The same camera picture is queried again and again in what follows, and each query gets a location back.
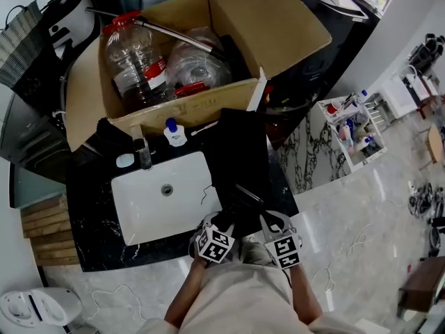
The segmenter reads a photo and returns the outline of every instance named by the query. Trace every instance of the faucet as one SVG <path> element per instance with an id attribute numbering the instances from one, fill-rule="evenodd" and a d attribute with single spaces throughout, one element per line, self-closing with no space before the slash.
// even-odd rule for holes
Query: faucet
<path id="1" fill-rule="evenodd" d="M 143 170 L 149 170 L 153 166 L 152 154 L 156 151 L 150 152 L 148 142 L 145 140 L 140 125 L 131 127 L 131 137 L 133 139 L 134 150 L 139 154 L 140 167 Z"/>

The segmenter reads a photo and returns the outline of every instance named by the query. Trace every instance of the metal pipe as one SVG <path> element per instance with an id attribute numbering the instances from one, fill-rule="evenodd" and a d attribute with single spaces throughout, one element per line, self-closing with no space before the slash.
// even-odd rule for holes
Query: metal pipe
<path id="1" fill-rule="evenodd" d="M 96 14 L 96 15 L 105 15 L 105 16 L 111 16 L 111 17 L 117 17 L 119 15 L 113 14 L 113 13 L 107 13 L 105 11 L 96 10 L 94 8 L 86 8 L 86 13 Z M 202 51 L 207 52 L 208 54 L 211 54 L 213 57 L 220 59 L 224 61 L 226 58 L 224 56 L 224 52 L 220 51 L 217 47 L 210 47 L 206 45 L 205 43 L 202 43 L 195 38 L 188 37 L 187 35 L 183 35 L 182 33 L 167 29 L 166 27 L 159 26 L 157 24 L 153 24 L 151 22 L 148 22 L 144 17 L 137 17 L 135 19 L 135 23 L 141 26 L 145 26 L 149 29 L 156 30 L 159 32 L 162 32 L 166 35 L 172 36 L 178 40 L 184 41 L 190 45 L 193 45 Z"/>
<path id="2" fill-rule="evenodd" d="M 252 192 L 248 191 L 246 188 L 244 188 L 243 186 L 240 186 L 239 184 L 235 184 L 235 187 L 237 189 L 239 189 L 240 191 L 242 191 L 244 194 L 250 196 L 253 200 L 255 200 L 256 202 L 261 202 L 261 198 L 259 198 L 258 196 L 256 196 L 255 194 L 253 194 Z"/>

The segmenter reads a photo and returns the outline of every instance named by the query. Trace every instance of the white shirt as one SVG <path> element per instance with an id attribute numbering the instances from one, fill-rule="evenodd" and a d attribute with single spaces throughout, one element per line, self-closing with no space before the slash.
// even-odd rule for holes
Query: white shirt
<path id="1" fill-rule="evenodd" d="M 206 270 L 202 289 L 178 330 L 150 319 L 138 334 L 363 334 L 323 315 L 306 326 L 293 309 L 284 273 L 254 264 L 221 264 Z"/>

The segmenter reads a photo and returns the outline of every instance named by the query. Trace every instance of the blue cap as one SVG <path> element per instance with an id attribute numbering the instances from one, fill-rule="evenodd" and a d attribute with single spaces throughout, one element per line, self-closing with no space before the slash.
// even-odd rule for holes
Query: blue cap
<path id="1" fill-rule="evenodd" d="M 168 118 L 165 121 L 166 127 L 170 130 L 170 132 L 176 132 L 178 130 L 178 126 L 176 126 L 176 120 L 174 118 Z"/>

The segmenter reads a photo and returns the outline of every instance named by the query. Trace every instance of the white cable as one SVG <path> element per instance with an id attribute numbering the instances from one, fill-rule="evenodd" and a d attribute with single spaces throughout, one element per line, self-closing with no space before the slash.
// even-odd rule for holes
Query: white cable
<path id="1" fill-rule="evenodd" d="M 392 203 L 394 206 L 396 206 L 397 208 L 404 208 L 406 205 L 405 204 L 397 204 L 396 202 L 394 202 L 392 199 L 385 199 L 385 202 L 390 202 Z"/>
<path id="2" fill-rule="evenodd" d="M 127 285 L 120 285 L 114 292 L 99 291 L 98 289 L 96 289 L 95 291 L 93 291 L 93 292 L 91 293 L 91 298 L 92 298 L 92 300 L 94 301 L 94 303 L 95 303 L 95 305 L 96 305 L 96 311 L 95 311 L 95 313 L 94 313 L 93 315 L 90 315 L 90 316 L 87 317 L 86 319 L 84 319 L 84 320 L 83 320 L 83 321 L 82 321 L 76 328 L 74 328 L 72 331 L 68 332 L 67 334 L 71 334 L 73 331 L 79 329 L 79 328 L 80 328 L 86 321 L 93 319 L 93 318 L 96 316 L 96 314 L 100 311 L 100 307 L 99 307 L 99 305 L 97 304 L 96 299 L 95 299 L 95 296 L 94 296 L 95 293 L 115 294 L 117 291 L 119 291 L 119 289 L 121 289 L 121 288 L 123 288 L 123 287 L 126 287 L 126 288 L 130 291 L 130 293 L 133 294 L 134 298 L 136 298 L 136 300 L 137 300 L 138 303 L 139 303 L 139 317 L 140 317 L 143 321 L 147 321 L 148 319 L 146 319 L 146 318 L 144 318 L 144 316 L 142 316 L 142 303 L 140 302 L 140 299 L 138 298 L 138 296 L 136 296 L 136 295 L 134 294 L 134 292 L 131 290 L 131 288 L 128 287 Z"/>
<path id="3" fill-rule="evenodd" d="M 366 242 L 367 236 L 366 234 L 362 233 L 363 230 L 365 230 L 368 226 L 370 226 L 372 223 L 366 224 L 358 233 L 357 235 L 355 235 L 355 238 L 352 242 L 352 244 L 342 253 L 340 253 L 336 258 L 334 258 L 333 260 L 331 260 L 331 262 L 328 264 L 327 267 L 322 267 L 321 269 L 319 269 L 311 278 L 311 280 L 309 281 L 309 284 L 312 283 L 312 281 L 314 280 L 315 276 L 317 275 L 318 272 L 320 272 L 321 270 L 326 270 L 327 271 L 327 276 L 328 276 L 328 280 L 326 282 L 325 285 L 325 291 L 333 291 L 335 288 L 335 282 L 332 279 L 332 275 L 331 275 L 331 270 L 330 267 L 332 265 L 332 263 L 338 259 L 340 256 L 342 256 L 343 254 L 346 254 L 346 257 L 349 257 L 349 255 L 352 255 L 353 253 L 353 249 L 355 245 L 360 245 L 360 244 L 364 244 Z"/>
<path id="4" fill-rule="evenodd" d="M 58 115 L 58 114 L 66 114 L 66 112 L 63 110 L 53 111 L 53 118 L 55 118 L 56 115 Z"/>

